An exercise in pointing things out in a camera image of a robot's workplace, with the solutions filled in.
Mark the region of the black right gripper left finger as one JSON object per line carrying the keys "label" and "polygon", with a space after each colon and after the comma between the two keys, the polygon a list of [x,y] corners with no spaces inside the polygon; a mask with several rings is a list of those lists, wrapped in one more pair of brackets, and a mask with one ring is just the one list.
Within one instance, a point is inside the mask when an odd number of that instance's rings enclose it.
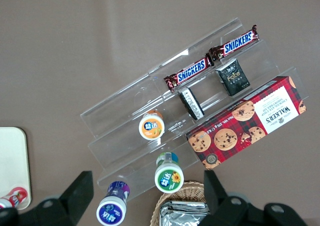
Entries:
{"label": "black right gripper left finger", "polygon": [[83,171],[59,198],[49,198],[19,214],[16,208],[0,210],[2,226],[76,226],[94,196],[93,173]]}

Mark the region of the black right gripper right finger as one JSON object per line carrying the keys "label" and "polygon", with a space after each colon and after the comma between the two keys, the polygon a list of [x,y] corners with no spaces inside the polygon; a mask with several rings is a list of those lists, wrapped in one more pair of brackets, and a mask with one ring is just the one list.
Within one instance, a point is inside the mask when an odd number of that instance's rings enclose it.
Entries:
{"label": "black right gripper right finger", "polygon": [[306,222],[290,206],[278,202],[258,209],[239,196],[227,195],[217,175],[204,171],[204,197],[209,214],[202,226],[305,226]]}

